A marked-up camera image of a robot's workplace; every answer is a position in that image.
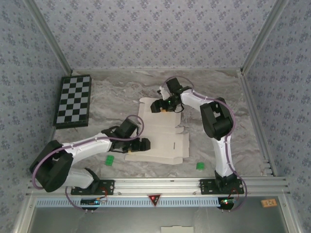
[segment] black and white checkered board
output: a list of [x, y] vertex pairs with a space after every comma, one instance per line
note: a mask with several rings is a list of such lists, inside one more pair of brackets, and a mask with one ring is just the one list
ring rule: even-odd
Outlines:
[[57, 129], [88, 126], [90, 96], [89, 75], [63, 77], [54, 126]]

